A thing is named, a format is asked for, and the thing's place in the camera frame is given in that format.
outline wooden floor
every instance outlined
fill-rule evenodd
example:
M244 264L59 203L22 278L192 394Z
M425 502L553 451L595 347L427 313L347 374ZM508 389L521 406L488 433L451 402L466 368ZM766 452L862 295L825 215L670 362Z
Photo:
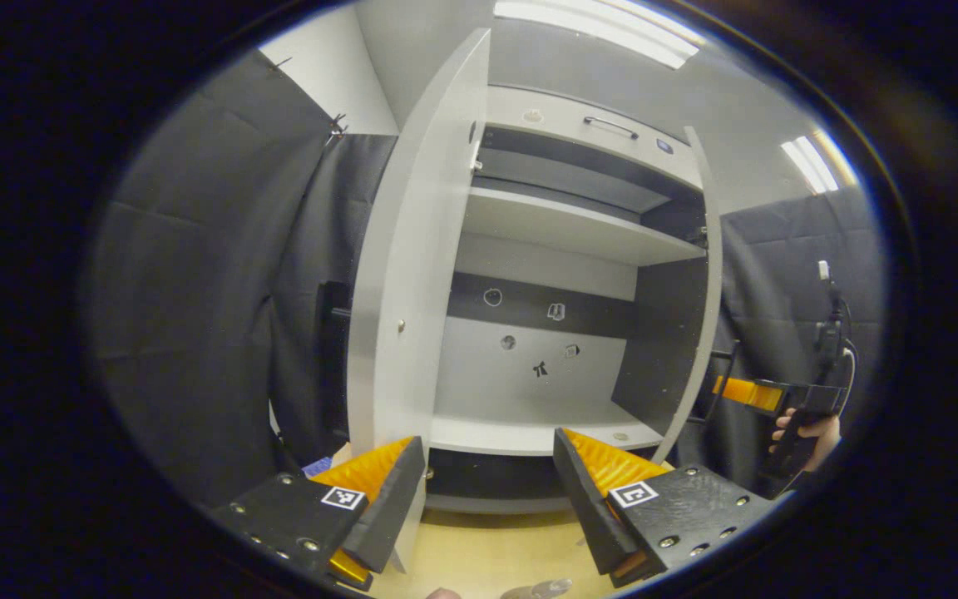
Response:
M388 565L369 595L379 599L423 599L439 587L462 599L498 599L514 587L569 577L564 596L612 594L583 541L573 512L487 516L428 511L416 533L409 573Z

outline metal handle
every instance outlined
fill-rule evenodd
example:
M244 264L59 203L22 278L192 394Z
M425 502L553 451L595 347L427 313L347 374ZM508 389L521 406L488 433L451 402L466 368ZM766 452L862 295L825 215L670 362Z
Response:
M617 122L605 121L604 118L597 118L596 116L585 116L585 117L582 117L582 121L585 122L586 125L589 125L589 124L590 124L591 122L593 122L593 121L604 122L604 124L606 124L606 125L616 126L616 128L623 129L624 131L630 133L630 139L631 139L631 140L636 140L636 139L638 139L638 133L635 133L635 132L631 131L630 129L627 129L626 126L617 124Z

